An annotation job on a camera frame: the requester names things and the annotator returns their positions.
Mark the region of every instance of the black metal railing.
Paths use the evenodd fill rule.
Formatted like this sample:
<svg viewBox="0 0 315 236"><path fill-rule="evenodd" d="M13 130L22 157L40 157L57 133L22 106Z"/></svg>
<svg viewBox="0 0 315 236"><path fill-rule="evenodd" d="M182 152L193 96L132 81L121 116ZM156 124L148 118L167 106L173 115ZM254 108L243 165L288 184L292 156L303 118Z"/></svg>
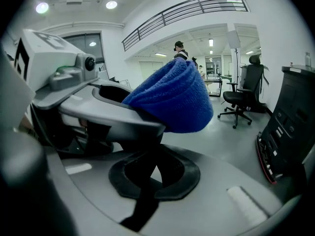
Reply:
<svg viewBox="0 0 315 236"><path fill-rule="evenodd" d="M248 11L244 0L188 0L181 2L153 16L131 34L122 43L124 50L139 42L141 39L178 20L217 11Z"/></svg>

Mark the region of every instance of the clear bottle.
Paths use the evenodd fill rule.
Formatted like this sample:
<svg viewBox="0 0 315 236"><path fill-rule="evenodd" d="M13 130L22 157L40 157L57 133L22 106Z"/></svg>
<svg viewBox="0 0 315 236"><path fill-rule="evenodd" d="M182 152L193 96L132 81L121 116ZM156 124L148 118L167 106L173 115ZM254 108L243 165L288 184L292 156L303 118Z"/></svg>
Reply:
<svg viewBox="0 0 315 236"><path fill-rule="evenodd" d="M305 67L307 70L311 71L311 56L310 53L305 53Z"/></svg>

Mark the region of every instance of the towel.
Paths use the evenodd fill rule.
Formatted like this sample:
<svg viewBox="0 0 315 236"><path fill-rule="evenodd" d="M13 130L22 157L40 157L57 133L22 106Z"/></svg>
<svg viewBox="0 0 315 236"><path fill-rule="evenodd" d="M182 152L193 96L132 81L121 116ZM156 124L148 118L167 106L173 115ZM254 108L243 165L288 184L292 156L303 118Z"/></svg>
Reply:
<svg viewBox="0 0 315 236"><path fill-rule="evenodd" d="M166 125L166 132L190 133L203 129L213 109L203 79L192 61L176 58L160 68L124 100Z"/></svg>

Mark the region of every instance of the office chair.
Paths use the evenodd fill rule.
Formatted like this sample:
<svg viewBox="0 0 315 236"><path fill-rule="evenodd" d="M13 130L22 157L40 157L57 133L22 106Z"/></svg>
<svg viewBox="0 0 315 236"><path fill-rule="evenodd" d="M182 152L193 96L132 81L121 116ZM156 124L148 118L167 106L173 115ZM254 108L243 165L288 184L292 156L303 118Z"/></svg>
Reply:
<svg viewBox="0 0 315 236"><path fill-rule="evenodd" d="M252 119L247 117L244 114L244 111L247 107L254 106L259 99L255 95L255 91L259 85L260 78L263 74L264 66L260 64L259 55L253 55L249 59L251 65L248 65L246 78L244 81L243 88L237 88L235 90L235 86L237 83L227 83L232 85L232 92L226 91L223 93L223 98L226 102L232 104L232 108L226 107L224 111L230 110L231 112L221 113L218 115L218 118L221 115L235 115L235 123L233 128L237 127L238 124L238 116L241 116L248 120L248 125L251 125Z"/></svg>

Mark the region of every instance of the chair headrest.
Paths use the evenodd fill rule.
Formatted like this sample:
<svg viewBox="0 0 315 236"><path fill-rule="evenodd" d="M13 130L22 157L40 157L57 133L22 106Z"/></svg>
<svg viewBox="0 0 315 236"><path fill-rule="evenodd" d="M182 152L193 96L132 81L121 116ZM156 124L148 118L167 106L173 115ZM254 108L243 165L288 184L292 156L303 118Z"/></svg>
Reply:
<svg viewBox="0 0 315 236"><path fill-rule="evenodd" d="M260 54L257 54L257 55L253 55L250 57L250 63L251 64L257 64L259 65L260 64L260 58L259 58Z"/></svg>

